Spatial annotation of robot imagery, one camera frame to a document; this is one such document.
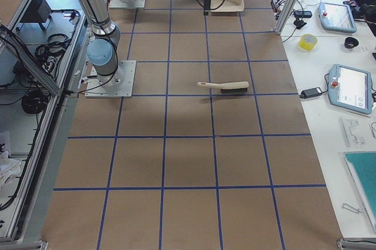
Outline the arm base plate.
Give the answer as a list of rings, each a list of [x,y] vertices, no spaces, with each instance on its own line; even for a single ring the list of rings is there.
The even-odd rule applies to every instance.
[[[114,77],[98,76],[88,81],[88,98],[132,97],[135,80],[136,61],[120,60]]]
[[[110,0],[110,9],[143,9],[146,0]]]

